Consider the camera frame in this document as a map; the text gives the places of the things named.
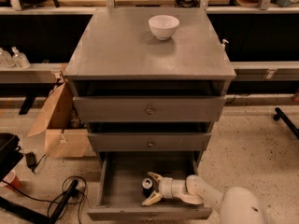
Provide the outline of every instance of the drawer knob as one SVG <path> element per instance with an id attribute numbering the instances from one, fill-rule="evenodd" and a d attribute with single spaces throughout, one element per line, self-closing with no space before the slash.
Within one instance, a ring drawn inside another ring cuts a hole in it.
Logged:
<path id="1" fill-rule="evenodd" d="M 152 141 L 148 142 L 148 147 L 154 147 L 154 143 Z"/>
<path id="2" fill-rule="evenodd" d="M 146 112 L 148 115 L 153 115 L 155 113 L 155 110 L 152 107 L 147 107 Z"/>

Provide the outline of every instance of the white bowl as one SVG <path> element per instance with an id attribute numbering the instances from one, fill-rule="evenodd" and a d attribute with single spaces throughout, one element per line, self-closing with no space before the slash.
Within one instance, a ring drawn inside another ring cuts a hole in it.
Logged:
<path id="1" fill-rule="evenodd" d="M 149 28 L 159 40 L 169 39 L 177 30 L 179 20 L 168 15 L 158 15 L 149 19 Z"/>

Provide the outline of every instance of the black power adapter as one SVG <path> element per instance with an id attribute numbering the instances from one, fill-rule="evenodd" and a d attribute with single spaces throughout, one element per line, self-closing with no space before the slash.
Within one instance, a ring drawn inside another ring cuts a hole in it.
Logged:
<path id="1" fill-rule="evenodd" d="M 30 168 L 31 171 L 33 172 L 35 170 L 35 168 L 37 167 L 36 154 L 34 154 L 33 152 L 26 153 L 25 157 L 26 157 L 27 167 Z"/>

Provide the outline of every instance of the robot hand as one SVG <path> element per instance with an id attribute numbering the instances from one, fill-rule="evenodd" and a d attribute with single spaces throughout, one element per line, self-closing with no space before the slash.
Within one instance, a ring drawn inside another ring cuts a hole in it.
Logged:
<path id="1" fill-rule="evenodd" d="M 159 184 L 159 192 L 153 191 L 143 205 L 152 205 L 162 198 L 180 198 L 185 203 L 201 204 L 202 198 L 220 214 L 221 224 L 275 224 L 258 198 L 240 187 L 228 189 L 224 194 L 212 188 L 198 175 L 185 180 L 174 180 L 149 172 Z"/>

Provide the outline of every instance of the gray cabinet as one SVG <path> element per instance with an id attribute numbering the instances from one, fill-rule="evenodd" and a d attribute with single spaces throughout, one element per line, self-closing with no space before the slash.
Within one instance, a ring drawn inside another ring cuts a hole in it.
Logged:
<path id="1" fill-rule="evenodd" d="M 156 39 L 151 16 L 176 16 L 172 38 Z M 99 8 L 65 75 L 102 165 L 92 220 L 206 219 L 211 208 L 181 200 L 141 203 L 147 172 L 196 174 L 235 71 L 201 9 Z"/>

